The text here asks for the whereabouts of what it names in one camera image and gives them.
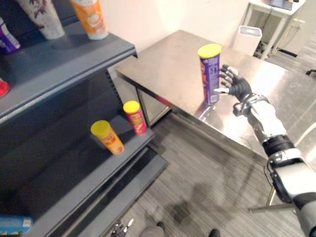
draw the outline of white desk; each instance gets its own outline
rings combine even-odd
[[[271,37],[271,40],[268,43],[266,50],[261,55],[262,60],[264,60],[266,58],[266,56],[270,52],[273,45],[275,46],[273,49],[273,53],[276,52],[277,47],[279,46],[279,44],[282,40],[282,37],[280,37],[280,34],[282,32],[286,32],[288,30],[288,28],[291,26],[291,23],[292,23],[294,17],[296,16],[296,14],[298,12],[297,10],[301,6],[303,6],[305,1],[306,0],[300,0],[299,2],[294,2],[292,10],[289,11],[289,10],[281,9],[278,7],[269,6],[268,5],[269,0],[249,0],[249,6],[247,9],[246,17],[243,21],[243,25],[247,26],[249,24],[250,17],[251,17],[252,12],[254,10],[257,10],[257,11],[260,11],[263,13],[267,13],[267,14],[271,13],[271,15],[278,16],[281,18],[275,32],[273,33],[273,35]]]

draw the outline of white trash can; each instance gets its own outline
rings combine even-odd
[[[233,49],[253,56],[262,38],[260,28],[251,26],[239,26]]]

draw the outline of purple bottle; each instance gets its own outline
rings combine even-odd
[[[0,49],[5,54],[17,51],[21,47],[19,41],[8,31],[5,22],[0,17]]]
[[[219,101],[213,90],[219,88],[219,59],[222,47],[216,43],[204,45],[198,50],[201,62],[204,99],[208,105]]]

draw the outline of white cup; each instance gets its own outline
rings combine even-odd
[[[48,40],[65,34],[51,0],[16,0]]]

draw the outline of orange pringles can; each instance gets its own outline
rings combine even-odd
[[[127,114],[135,133],[137,135],[144,135],[147,131],[147,126],[139,103],[134,100],[128,101],[124,104],[123,110]]]
[[[109,32],[102,13],[100,0],[69,0],[85,32],[91,40],[101,40]]]
[[[124,151],[124,145],[114,132],[109,122],[96,121],[90,128],[91,133],[106,146],[113,155],[119,155]]]

